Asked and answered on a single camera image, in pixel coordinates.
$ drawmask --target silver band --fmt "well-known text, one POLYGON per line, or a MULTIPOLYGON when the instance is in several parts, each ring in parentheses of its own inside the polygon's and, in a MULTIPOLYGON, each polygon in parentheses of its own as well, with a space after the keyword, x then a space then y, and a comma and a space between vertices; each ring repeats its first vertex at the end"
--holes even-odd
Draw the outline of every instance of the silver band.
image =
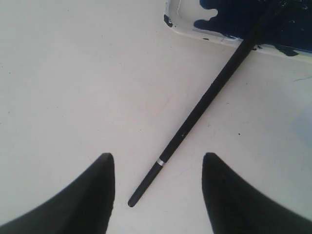
POLYGON ((160 158, 159 159, 157 159, 157 161, 156 161, 160 166, 164 166, 166 163, 163 161, 163 160, 161 160, 160 158))

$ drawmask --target dark blue paint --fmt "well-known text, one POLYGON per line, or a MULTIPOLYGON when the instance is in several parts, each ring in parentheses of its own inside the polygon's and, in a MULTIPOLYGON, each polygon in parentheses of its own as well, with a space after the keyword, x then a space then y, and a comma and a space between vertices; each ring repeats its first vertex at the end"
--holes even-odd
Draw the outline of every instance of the dark blue paint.
MULTIPOLYGON (((264 13, 269 0, 200 0, 204 9, 216 9, 209 21, 200 19, 194 27, 218 32, 229 38, 244 39, 264 13)), ((312 0, 294 0, 277 17, 259 44, 275 46, 288 56, 294 50, 312 53, 312 0)))

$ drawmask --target paint palette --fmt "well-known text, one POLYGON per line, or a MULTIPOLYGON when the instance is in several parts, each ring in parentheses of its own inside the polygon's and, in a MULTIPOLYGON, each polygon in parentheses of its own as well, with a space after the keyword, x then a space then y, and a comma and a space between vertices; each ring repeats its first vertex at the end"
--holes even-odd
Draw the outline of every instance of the paint palette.
MULTIPOLYGON (((177 33, 237 47, 268 0, 169 0, 164 20, 177 33)), ((312 1, 293 0, 254 50, 312 62, 312 1)))

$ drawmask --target paintbrush handle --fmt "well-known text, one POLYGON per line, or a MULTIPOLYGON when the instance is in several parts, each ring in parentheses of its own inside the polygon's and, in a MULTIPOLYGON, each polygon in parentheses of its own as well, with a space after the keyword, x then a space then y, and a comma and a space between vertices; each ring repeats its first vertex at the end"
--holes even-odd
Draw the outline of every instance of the paintbrush handle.
POLYGON ((169 142, 165 150, 160 155, 157 162, 148 172, 146 177, 143 179, 141 184, 138 186, 134 194, 131 196, 128 205, 130 207, 135 206, 138 200, 145 193, 147 188, 151 185, 153 180, 156 178, 160 170, 163 168, 165 163, 170 159, 175 150, 182 143, 187 134, 191 131, 203 113, 206 111, 208 106, 212 103, 214 98, 218 95, 224 85, 228 82, 233 73, 241 65, 250 51, 257 44, 258 40, 262 37, 265 29, 270 25, 271 21, 278 16, 283 9, 285 9, 289 2, 292 0, 272 0, 264 14, 260 17, 257 24, 253 29, 247 34, 245 39, 241 42, 239 47, 236 49, 234 54, 231 56, 230 60, 221 70, 216 79, 212 82, 209 89, 200 99, 196 107, 192 110, 189 116, 186 118, 182 126, 179 128, 175 136, 169 142))

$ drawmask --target paintbrush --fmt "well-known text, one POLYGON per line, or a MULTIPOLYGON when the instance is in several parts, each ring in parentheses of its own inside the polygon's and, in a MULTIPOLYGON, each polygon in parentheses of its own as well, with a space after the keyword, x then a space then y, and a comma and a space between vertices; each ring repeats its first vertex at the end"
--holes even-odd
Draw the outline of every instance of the paintbrush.
POLYGON ((148 174, 142 180, 136 191, 129 199, 128 205, 130 207, 135 206, 138 200, 142 197, 144 192, 153 182, 160 170, 163 168, 166 162, 170 159, 175 150, 179 147, 181 142, 191 131, 208 106, 212 103, 217 94, 221 91, 226 82, 230 79, 233 73, 241 65, 250 51, 258 43, 263 36, 264 32, 270 25, 270 23, 289 5, 293 0, 271 0, 264 14, 260 17, 253 29, 247 34, 245 39, 241 42, 240 46, 236 49, 230 60, 221 70, 216 79, 212 82, 211 86, 201 98, 196 107, 189 114, 172 140, 169 142, 165 150, 160 155, 159 159, 150 169, 148 174))

